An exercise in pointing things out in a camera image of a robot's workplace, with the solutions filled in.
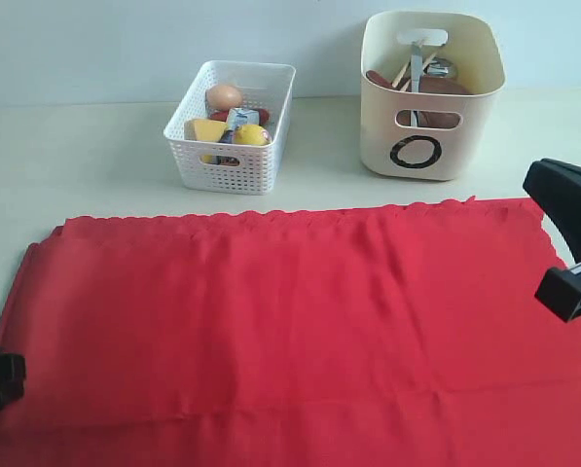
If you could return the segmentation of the silver table knife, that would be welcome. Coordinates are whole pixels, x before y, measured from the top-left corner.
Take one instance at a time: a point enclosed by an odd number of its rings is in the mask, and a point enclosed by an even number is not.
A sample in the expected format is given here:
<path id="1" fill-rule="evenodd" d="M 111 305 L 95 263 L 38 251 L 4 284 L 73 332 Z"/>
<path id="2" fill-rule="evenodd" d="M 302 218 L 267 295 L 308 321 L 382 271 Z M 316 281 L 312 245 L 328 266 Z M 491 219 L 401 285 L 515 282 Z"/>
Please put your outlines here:
<path id="1" fill-rule="evenodd" d="M 422 75 L 422 54 L 421 54 L 421 42 L 413 42 L 411 54 L 412 62 L 412 72 L 411 72 L 411 83 L 410 90 L 412 93 L 419 93 L 420 78 Z"/>

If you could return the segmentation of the blue white milk carton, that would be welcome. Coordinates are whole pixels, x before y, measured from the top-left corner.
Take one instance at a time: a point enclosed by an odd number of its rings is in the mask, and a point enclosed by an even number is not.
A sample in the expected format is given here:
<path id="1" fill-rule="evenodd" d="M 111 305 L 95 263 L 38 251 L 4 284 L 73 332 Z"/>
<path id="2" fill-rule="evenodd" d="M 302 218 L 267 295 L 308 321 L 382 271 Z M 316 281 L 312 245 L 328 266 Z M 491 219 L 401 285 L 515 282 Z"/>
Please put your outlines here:
<path id="1" fill-rule="evenodd" d="M 226 119 L 226 129 L 219 139 L 219 143 L 232 144 L 234 133 L 240 127 L 247 124 L 258 125 L 260 123 L 260 113 L 255 109 L 232 108 L 229 110 Z"/>

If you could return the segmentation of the yellow cheese wedge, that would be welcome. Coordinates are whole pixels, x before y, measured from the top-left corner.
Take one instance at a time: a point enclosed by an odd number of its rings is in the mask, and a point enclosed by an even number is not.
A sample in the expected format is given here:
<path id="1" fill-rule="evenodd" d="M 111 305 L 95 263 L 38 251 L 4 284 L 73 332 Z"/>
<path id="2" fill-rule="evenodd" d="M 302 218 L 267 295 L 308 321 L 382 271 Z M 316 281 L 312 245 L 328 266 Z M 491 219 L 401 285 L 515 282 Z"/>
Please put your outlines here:
<path id="1" fill-rule="evenodd" d="M 184 137 L 199 142 L 219 142 L 227 124 L 210 119 L 191 119 L 184 123 Z"/>

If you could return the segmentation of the brown wooden plate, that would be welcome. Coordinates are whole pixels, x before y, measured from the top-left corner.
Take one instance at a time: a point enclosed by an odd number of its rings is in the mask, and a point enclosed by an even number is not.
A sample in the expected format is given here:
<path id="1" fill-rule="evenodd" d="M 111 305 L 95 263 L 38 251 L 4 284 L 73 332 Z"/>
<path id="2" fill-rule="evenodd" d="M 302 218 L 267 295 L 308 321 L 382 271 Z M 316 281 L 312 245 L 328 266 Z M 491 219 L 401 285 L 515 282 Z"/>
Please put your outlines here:
<path id="1" fill-rule="evenodd" d="M 419 91 L 433 94 L 470 95 L 471 92 L 456 81 L 423 76 L 419 81 Z M 411 115 L 415 114 L 417 126 L 438 129 L 453 129 L 460 123 L 460 116 L 453 112 L 435 112 L 425 110 L 403 110 L 396 115 L 400 126 L 411 126 Z"/>

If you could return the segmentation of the cream plastic bin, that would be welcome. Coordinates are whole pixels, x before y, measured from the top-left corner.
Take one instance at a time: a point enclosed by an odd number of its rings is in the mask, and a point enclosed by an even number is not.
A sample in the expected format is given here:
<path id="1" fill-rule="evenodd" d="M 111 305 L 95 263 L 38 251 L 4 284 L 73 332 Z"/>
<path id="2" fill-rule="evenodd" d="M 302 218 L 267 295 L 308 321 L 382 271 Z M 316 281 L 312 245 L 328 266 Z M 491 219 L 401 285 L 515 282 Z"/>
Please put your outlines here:
<path id="1" fill-rule="evenodd" d="M 387 90 L 371 83 L 368 70 L 392 82 L 411 60 L 412 43 L 421 42 L 423 60 L 436 56 L 453 62 L 455 80 L 470 95 Z M 505 84 L 499 48 L 484 21 L 455 13 L 383 12 L 370 17 L 361 49 L 360 156 L 380 175 L 435 181 L 454 179 L 472 159 L 496 94 Z M 453 129 L 400 126 L 403 110 L 453 112 Z"/>

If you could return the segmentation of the wooden chopstick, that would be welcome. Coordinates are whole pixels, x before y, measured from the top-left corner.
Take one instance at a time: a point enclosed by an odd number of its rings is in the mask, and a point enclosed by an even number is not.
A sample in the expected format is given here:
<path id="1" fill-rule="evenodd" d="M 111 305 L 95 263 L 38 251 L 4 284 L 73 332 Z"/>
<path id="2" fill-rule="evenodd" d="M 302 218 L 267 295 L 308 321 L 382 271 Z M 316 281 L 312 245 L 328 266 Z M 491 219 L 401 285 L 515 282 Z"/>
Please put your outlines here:
<path id="1" fill-rule="evenodd" d="M 435 58 L 437 52 L 433 52 L 429 55 L 423 62 L 419 65 L 419 56 L 412 56 L 411 59 L 411 75 L 407 83 L 400 89 L 400 91 L 418 92 L 419 91 L 419 81 L 420 77 L 423 75 L 424 70 L 430 64 L 430 62 Z"/>
<path id="2" fill-rule="evenodd" d="M 429 54 L 422 63 L 421 71 L 424 72 L 430 62 L 436 57 L 437 53 L 442 49 L 442 47 L 438 47 L 435 51 Z M 391 85 L 396 90 L 406 90 L 410 83 L 411 83 L 411 72 L 412 72 L 412 62 L 409 61 L 405 64 L 401 70 L 398 72 L 394 80 L 391 82 Z"/>

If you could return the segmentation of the red table cloth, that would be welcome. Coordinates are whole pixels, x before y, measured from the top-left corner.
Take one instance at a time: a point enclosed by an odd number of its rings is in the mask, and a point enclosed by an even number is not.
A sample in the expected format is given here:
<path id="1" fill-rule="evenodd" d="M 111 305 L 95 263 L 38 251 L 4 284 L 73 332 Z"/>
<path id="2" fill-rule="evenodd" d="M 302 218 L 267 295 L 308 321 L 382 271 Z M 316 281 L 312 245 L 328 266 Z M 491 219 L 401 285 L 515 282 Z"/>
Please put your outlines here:
<path id="1" fill-rule="evenodd" d="M 527 198 L 78 217 L 0 318 L 0 466 L 581 466 L 581 319 Z"/>

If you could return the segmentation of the stainless steel cup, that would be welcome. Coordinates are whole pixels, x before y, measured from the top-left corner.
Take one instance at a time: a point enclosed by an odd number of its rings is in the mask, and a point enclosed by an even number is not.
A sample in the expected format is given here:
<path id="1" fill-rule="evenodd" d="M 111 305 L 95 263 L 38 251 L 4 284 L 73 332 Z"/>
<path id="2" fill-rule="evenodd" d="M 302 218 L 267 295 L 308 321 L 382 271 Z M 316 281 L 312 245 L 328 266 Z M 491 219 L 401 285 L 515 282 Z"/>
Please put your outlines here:
<path id="1" fill-rule="evenodd" d="M 450 60 L 436 56 L 426 65 L 424 74 L 434 78 L 455 80 L 458 76 L 458 70 Z"/>

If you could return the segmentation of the dark wooden spoon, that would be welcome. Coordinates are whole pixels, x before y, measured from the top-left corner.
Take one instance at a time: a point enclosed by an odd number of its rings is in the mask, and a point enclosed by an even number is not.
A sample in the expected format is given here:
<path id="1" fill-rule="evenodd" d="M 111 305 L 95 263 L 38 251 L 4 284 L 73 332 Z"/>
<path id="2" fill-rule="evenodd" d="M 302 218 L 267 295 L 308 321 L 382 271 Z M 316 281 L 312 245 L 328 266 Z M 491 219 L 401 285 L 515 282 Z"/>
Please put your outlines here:
<path id="1" fill-rule="evenodd" d="M 392 85 L 390 81 L 388 81 L 385 77 L 383 77 L 379 72 L 375 70 L 368 70 L 365 74 L 366 78 L 373 84 L 387 89 L 387 90 L 394 90 L 395 87 Z"/>

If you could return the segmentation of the red sausage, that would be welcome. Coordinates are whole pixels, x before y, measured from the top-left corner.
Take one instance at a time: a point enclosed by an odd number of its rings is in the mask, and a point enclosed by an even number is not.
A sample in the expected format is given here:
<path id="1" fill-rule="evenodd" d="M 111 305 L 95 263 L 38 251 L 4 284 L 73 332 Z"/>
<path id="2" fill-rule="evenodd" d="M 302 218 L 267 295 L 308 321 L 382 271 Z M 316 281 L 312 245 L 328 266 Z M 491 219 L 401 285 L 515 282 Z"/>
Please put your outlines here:
<path id="1" fill-rule="evenodd" d="M 270 113 L 264 108 L 255 108 L 255 111 L 259 113 L 260 123 L 266 124 L 270 119 Z M 225 122 L 228 118 L 228 111 L 218 111 L 209 115 L 209 118 L 214 121 Z"/>

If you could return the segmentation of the white perforated plastic basket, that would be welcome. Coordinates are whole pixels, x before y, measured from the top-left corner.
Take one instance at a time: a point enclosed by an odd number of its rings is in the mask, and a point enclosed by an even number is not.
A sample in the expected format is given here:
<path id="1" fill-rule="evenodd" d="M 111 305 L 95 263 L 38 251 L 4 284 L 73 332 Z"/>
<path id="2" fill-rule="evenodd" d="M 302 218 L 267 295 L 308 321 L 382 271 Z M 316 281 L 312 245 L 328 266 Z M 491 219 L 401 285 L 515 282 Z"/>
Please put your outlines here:
<path id="1" fill-rule="evenodd" d="M 204 63 L 173 113 L 163 135 L 168 141 L 183 184 L 196 190 L 242 195 L 265 195 L 279 171 L 292 105 L 296 69 L 289 64 L 210 60 Z M 249 108 L 270 113 L 266 129 L 272 141 L 266 146 L 199 142 L 184 137 L 184 123 L 205 119 L 214 109 L 206 91 L 218 84 L 240 89 Z M 203 155 L 233 157 L 239 166 L 202 163 Z"/>

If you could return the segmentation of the yellow lemon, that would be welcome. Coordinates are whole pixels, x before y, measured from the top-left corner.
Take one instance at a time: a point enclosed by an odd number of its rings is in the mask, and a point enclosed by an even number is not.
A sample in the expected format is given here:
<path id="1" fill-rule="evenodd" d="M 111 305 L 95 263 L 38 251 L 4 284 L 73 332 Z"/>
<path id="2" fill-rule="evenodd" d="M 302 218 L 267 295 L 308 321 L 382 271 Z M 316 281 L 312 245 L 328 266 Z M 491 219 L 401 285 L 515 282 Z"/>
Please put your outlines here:
<path id="1" fill-rule="evenodd" d="M 269 132 L 255 124 L 241 125 L 234 131 L 234 143 L 239 145 L 266 146 L 271 140 Z"/>

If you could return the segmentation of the brown egg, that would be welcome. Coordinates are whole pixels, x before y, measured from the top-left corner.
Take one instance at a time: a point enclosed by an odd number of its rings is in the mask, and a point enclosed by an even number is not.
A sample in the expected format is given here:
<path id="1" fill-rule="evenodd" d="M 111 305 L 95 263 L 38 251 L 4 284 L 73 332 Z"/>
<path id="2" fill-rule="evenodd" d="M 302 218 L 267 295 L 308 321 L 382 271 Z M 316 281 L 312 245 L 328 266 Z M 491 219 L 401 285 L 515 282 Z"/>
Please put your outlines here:
<path id="1" fill-rule="evenodd" d="M 205 97 L 209 107 L 220 111 L 240 107 L 243 102 L 240 89 L 228 84 L 218 84 L 209 88 Z"/>

